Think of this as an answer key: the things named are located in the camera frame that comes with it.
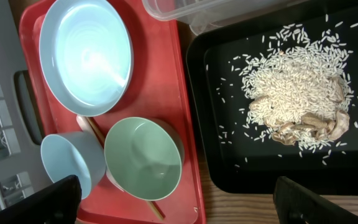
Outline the light blue bowl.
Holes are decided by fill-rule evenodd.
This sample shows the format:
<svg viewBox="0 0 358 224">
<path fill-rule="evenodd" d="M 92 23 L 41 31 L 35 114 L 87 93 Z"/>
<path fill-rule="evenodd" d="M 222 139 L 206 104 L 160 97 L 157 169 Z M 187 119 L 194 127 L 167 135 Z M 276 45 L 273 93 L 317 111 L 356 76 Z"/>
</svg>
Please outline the light blue bowl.
<svg viewBox="0 0 358 224">
<path fill-rule="evenodd" d="M 106 162 L 99 141 L 87 132 L 49 134 L 40 145 L 44 168 L 54 183 L 69 175 L 80 181 L 85 199 L 103 178 Z"/>
</svg>

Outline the green bowl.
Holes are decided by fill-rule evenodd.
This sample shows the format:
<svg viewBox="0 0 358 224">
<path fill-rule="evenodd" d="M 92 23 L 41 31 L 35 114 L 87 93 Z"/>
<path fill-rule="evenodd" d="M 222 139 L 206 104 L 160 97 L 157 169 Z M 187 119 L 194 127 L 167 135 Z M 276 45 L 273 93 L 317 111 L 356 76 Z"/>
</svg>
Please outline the green bowl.
<svg viewBox="0 0 358 224">
<path fill-rule="evenodd" d="M 111 176 L 133 197 L 156 201 L 178 187 L 185 149 L 178 132 L 161 119 L 129 117 L 109 130 L 104 156 Z"/>
</svg>

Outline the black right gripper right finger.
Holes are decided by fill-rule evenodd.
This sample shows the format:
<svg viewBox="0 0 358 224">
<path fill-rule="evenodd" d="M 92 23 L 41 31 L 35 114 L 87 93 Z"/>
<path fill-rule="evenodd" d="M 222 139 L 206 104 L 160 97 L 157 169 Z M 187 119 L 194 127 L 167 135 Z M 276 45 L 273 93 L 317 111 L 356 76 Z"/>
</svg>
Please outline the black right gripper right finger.
<svg viewBox="0 0 358 224">
<path fill-rule="evenodd" d="M 358 224 L 358 216 L 291 179 L 277 179 L 273 202 L 280 224 Z"/>
</svg>

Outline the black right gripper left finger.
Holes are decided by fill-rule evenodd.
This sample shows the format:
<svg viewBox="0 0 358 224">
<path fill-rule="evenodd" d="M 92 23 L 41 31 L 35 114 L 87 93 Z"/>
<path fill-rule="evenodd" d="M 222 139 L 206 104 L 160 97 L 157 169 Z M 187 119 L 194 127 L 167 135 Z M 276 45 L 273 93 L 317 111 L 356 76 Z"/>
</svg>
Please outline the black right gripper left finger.
<svg viewBox="0 0 358 224">
<path fill-rule="evenodd" d="M 0 224 L 75 223 L 81 186 L 69 175 L 0 211 Z"/>
</svg>

